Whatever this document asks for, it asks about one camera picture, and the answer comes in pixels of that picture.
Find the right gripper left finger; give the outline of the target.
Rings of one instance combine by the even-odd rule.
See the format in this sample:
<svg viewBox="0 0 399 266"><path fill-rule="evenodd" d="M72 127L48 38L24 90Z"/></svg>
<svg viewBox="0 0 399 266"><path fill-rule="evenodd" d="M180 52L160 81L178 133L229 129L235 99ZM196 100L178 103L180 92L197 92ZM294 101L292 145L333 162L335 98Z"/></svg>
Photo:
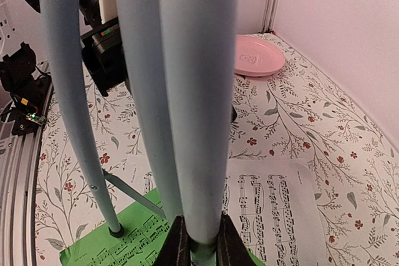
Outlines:
<svg viewBox="0 0 399 266"><path fill-rule="evenodd" d="M190 238L185 219L177 216L161 249L162 265L191 265Z"/></svg>

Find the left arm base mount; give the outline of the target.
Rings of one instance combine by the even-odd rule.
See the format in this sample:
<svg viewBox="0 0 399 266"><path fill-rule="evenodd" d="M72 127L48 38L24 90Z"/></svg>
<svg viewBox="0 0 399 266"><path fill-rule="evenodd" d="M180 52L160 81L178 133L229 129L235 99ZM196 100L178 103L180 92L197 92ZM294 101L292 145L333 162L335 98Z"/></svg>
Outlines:
<svg viewBox="0 0 399 266"><path fill-rule="evenodd" d="M35 133L45 125L46 99L51 83L50 74L37 66L36 54L29 44L21 43L19 50L2 58L1 84L14 106L1 113L1 120L8 116L13 122L12 135Z"/></svg>

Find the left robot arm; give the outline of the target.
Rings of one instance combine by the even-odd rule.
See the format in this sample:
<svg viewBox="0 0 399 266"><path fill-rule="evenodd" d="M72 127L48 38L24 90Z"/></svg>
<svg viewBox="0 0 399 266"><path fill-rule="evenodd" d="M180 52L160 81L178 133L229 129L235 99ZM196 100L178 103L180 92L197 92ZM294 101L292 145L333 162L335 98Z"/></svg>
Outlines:
<svg viewBox="0 0 399 266"><path fill-rule="evenodd" d="M83 100L85 66L102 96L128 80L116 0L25 0L41 14L54 88L62 103Z"/></svg>

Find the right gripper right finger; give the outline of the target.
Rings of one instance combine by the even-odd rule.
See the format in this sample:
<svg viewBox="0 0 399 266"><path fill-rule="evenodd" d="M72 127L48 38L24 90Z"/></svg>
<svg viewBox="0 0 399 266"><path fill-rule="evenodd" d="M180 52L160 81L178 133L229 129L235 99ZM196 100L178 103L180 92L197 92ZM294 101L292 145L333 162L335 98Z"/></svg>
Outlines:
<svg viewBox="0 0 399 266"><path fill-rule="evenodd" d="M245 248L231 218L222 214L216 246L216 265L250 266L255 265Z"/></svg>

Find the green sheet music page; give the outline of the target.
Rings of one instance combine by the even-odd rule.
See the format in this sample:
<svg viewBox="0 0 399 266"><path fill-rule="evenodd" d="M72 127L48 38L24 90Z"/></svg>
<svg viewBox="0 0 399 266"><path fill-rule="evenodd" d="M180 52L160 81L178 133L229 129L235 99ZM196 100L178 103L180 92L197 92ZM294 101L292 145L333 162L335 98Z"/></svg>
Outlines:
<svg viewBox="0 0 399 266"><path fill-rule="evenodd" d="M127 221L121 238L103 224L60 253L62 265L152 265L170 230L168 222L134 202L118 217Z"/></svg>

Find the light blue music stand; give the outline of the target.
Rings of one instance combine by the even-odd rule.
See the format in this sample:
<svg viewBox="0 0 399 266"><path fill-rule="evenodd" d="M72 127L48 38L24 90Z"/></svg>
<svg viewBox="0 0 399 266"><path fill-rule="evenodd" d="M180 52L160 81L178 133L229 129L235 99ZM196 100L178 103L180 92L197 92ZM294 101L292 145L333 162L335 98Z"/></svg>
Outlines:
<svg viewBox="0 0 399 266"><path fill-rule="evenodd" d="M130 88L168 220L183 215L197 265L214 265L228 157L236 0L116 0ZM90 123L79 0L40 0L55 93L108 224L120 223Z"/></svg>

